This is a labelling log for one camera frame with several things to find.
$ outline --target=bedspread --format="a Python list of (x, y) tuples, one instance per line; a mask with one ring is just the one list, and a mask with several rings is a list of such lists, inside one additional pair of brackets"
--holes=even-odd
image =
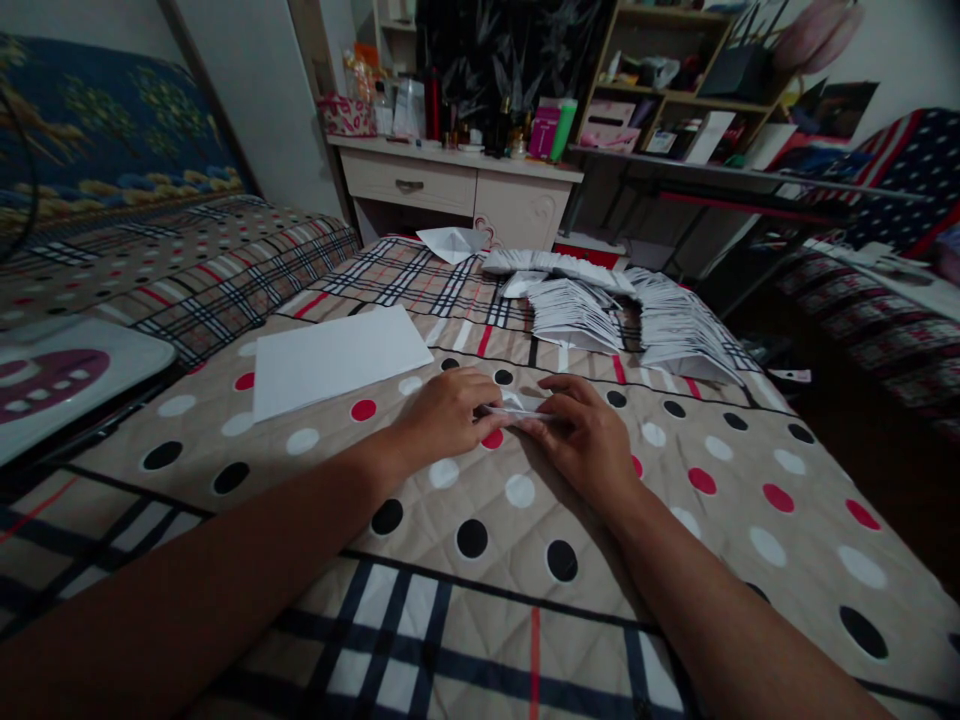
[(960, 323), (813, 250), (778, 287), (904, 407), (960, 442)]
[(360, 247), (326, 215), (235, 195), (33, 245), (0, 266), (0, 330), (84, 313), (200, 363)]
[[(388, 425), (446, 369), (474, 366), (528, 394), (570, 372), (626, 423), (637, 482), (732, 572), (897, 715), (960, 712), (960, 610), (762, 374), (711, 386), (643, 368), (634, 354), (538, 342), (525, 301), (494, 301), (502, 279), (480, 265), (381, 241), (0, 511), (0, 636)], [(253, 424), (257, 337), (397, 302), (432, 365)], [(630, 313), (621, 324), (636, 337)], [(514, 429), (405, 482), (191, 710), (701, 712), (612, 538)]]

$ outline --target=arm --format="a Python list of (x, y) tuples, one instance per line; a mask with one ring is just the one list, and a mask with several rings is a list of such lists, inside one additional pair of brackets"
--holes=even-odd
[(589, 383), (558, 375), (540, 386), (563, 393), (540, 412), (573, 430), (537, 420), (521, 428), (607, 523), (634, 584), (719, 717), (889, 717), (637, 481), (627, 429)]
[(509, 418), (472, 368), (393, 426), (131, 563), (0, 645), (7, 715), (169, 717), (225, 670), (407, 477)]

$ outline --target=left hand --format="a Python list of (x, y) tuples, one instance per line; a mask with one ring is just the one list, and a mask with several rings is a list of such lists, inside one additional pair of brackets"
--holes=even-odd
[(509, 415), (490, 414), (476, 420), (473, 411), (501, 401), (500, 387), (475, 368), (437, 375), (394, 425), (403, 438), (404, 455), (419, 469), (473, 450), (494, 430), (510, 424)]

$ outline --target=floor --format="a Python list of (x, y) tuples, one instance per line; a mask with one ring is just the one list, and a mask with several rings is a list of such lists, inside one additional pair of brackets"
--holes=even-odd
[(861, 371), (768, 284), (727, 318), (734, 333), (789, 335), (814, 383), (795, 409), (890, 526), (960, 600), (960, 447), (942, 439)]

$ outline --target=drawer handle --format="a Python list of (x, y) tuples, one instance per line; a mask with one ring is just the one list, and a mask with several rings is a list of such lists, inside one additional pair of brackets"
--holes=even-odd
[(423, 183), (413, 182), (411, 180), (397, 180), (397, 188), (400, 190), (423, 190)]

